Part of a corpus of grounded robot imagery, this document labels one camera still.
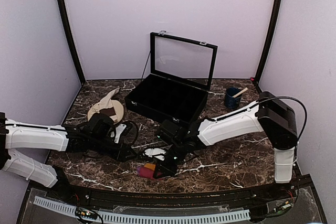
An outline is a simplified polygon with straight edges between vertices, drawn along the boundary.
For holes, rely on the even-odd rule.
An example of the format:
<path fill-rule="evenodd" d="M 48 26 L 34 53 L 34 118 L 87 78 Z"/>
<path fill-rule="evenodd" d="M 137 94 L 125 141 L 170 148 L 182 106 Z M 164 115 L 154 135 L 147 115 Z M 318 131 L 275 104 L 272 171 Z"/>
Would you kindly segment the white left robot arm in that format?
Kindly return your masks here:
<path fill-rule="evenodd" d="M 122 141 L 130 122 L 115 126 L 105 114 L 95 113 L 89 121 L 79 125 L 35 125 L 7 119 L 1 113 L 1 170 L 33 180 L 47 188 L 63 201 L 74 197 L 74 189 L 57 166 L 40 163 L 18 151 L 36 148 L 66 153 L 94 151 L 125 162 L 136 157 L 130 144 Z"/>

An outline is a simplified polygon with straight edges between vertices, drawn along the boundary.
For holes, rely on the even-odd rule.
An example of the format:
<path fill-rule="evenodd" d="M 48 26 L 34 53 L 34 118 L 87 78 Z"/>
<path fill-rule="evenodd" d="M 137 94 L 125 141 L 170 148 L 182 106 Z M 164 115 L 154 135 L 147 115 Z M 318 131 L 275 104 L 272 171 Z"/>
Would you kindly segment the maroon purple striped sock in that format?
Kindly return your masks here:
<path fill-rule="evenodd" d="M 154 179 L 155 168 L 155 164 L 146 163 L 145 165 L 137 168 L 137 174 L 143 178 Z"/>

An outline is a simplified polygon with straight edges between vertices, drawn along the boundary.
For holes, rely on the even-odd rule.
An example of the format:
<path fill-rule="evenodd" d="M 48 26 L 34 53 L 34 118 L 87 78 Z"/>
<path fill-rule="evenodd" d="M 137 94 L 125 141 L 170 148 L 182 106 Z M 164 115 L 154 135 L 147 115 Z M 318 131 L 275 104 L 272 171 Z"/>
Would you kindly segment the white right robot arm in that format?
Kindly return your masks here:
<path fill-rule="evenodd" d="M 275 154 L 275 183 L 268 188 L 273 200 L 288 191 L 292 178 L 295 155 L 302 132 L 297 131 L 294 110 L 284 101 L 287 96 L 276 97 L 268 91 L 259 99 L 236 111 L 215 118 L 205 118 L 191 123 L 187 128 L 165 120 L 157 137 L 170 145 L 156 164 L 153 177 L 160 179 L 174 176 L 179 163 L 187 154 L 212 146 L 218 142 L 249 133 L 264 132 Z"/>

